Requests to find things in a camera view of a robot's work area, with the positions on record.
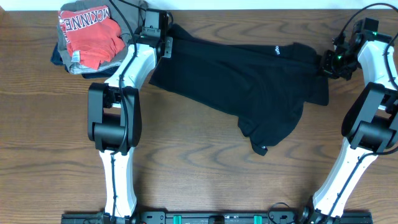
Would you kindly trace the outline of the black t-shirt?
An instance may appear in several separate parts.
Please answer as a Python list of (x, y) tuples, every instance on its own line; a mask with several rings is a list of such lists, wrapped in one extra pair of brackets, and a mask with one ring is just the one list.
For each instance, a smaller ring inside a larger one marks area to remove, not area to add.
[(175, 24), (172, 55), (150, 84), (234, 115), (256, 154), (264, 156), (298, 125), (306, 103), (326, 106), (321, 57), (304, 44), (223, 45), (198, 39)]

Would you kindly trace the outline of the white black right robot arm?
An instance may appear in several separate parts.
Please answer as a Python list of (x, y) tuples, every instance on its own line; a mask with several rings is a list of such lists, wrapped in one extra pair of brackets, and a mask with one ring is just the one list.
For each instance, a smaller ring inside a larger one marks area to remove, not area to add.
[(397, 70), (394, 38), (374, 30), (354, 31), (349, 42), (339, 38), (335, 52), (322, 63), (330, 74), (344, 77), (363, 71), (365, 88), (347, 112), (343, 142), (326, 181), (310, 197), (299, 223), (372, 223), (369, 212), (344, 207), (366, 169), (379, 156), (397, 152)]

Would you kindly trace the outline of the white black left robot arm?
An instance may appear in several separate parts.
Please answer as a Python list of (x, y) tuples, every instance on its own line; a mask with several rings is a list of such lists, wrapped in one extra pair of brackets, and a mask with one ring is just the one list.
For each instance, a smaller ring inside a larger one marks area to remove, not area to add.
[(142, 117), (139, 90), (160, 58), (172, 56), (173, 38), (141, 36), (128, 47), (120, 67), (104, 83), (88, 90), (88, 137), (102, 160), (106, 181), (103, 222), (128, 222), (137, 198), (132, 162), (141, 138)]

